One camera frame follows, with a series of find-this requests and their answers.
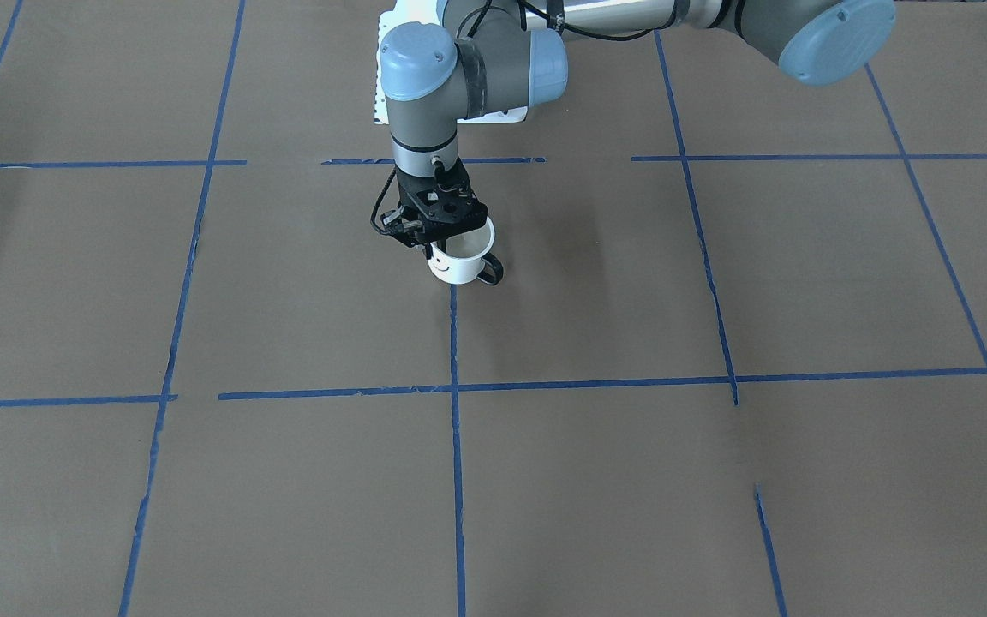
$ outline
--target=cable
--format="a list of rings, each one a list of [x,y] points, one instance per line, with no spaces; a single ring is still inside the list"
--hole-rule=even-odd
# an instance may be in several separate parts
[[[476,19],[475,23],[471,25],[470,32],[467,33],[467,39],[473,39],[475,37],[475,33],[478,32],[479,25],[482,24],[482,20],[486,19],[486,13],[490,10],[490,4],[493,3],[494,0],[486,0],[486,4],[482,5],[482,12],[478,13],[478,19]]]
[[[526,10],[532,13],[532,15],[543,17],[543,19],[546,20],[547,22],[551,21],[551,15],[548,15],[547,13],[540,11],[540,9],[538,9],[534,4],[529,3],[528,0],[517,0],[517,2],[520,3],[521,7],[524,7]],[[620,42],[626,42],[626,40],[641,39],[643,36],[646,36],[649,33],[654,32],[654,30],[665,30],[665,28],[670,27],[674,23],[677,23],[677,17],[679,16],[679,12],[680,12],[680,3],[678,0],[674,0],[673,12],[670,13],[669,15],[669,21],[665,22],[665,24],[661,25],[661,27],[650,28],[650,30],[643,30],[642,32],[635,32],[634,34],[626,34],[626,35],[601,34],[599,32],[591,32],[588,30],[584,30],[584,28],[575,27],[575,25],[571,25],[568,23],[565,24],[565,30],[571,31],[573,32],[573,34],[586,36],[586,38],[588,39],[613,40],[613,42],[620,43]]]
[[[379,231],[381,236],[389,236],[391,235],[391,232],[385,230],[383,227],[380,227],[379,224],[376,223],[375,219],[376,216],[380,214],[380,206],[383,204],[383,198],[387,196],[387,191],[391,188],[391,183],[394,183],[395,181],[396,171],[397,169],[392,169],[391,175],[387,176],[387,184],[384,184],[383,190],[380,191],[380,198],[375,200],[375,207],[372,208],[372,218],[368,219],[368,222],[372,224],[373,230]]]

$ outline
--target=cup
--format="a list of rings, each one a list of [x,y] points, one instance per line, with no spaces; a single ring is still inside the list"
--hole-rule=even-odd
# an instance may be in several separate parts
[[[430,248],[428,269],[446,284],[463,285],[478,279],[486,285],[497,285],[505,276],[501,262],[490,254],[494,248],[494,222],[489,218],[477,230],[447,238],[444,250],[435,243]]]

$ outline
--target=light blue joint cap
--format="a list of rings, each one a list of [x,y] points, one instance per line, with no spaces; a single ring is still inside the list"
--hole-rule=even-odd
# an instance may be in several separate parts
[[[528,105],[541,105],[561,97],[569,82],[569,58],[559,33],[543,28],[532,31],[532,65],[529,67]]]
[[[444,85],[455,70],[455,40],[443,27],[409,22],[394,28],[380,46],[383,93],[414,101]]]
[[[794,35],[779,68],[808,86],[827,86],[859,70],[894,30],[893,0],[843,0]]]

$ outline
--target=black mug handle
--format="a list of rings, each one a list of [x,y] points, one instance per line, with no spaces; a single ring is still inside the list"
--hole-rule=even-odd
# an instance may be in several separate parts
[[[493,253],[486,253],[482,257],[482,272],[478,273],[478,280],[486,285],[497,285],[505,277],[505,266],[501,266],[501,260],[494,257]]]

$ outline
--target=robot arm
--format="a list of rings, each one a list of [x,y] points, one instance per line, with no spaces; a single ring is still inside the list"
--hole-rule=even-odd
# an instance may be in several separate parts
[[[673,25],[716,27],[792,78],[825,86],[873,57],[896,15],[893,0],[398,3],[426,4],[430,19],[394,27],[380,43],[399,203],[381,215],[377,203],[372,226],[404,245],[426,247],[427,258],[435,243],[443,248],[447,238],[486,224],[487,208],[459,161],[456,124],[561,97],[569,75],[563,39],[628,40]]]

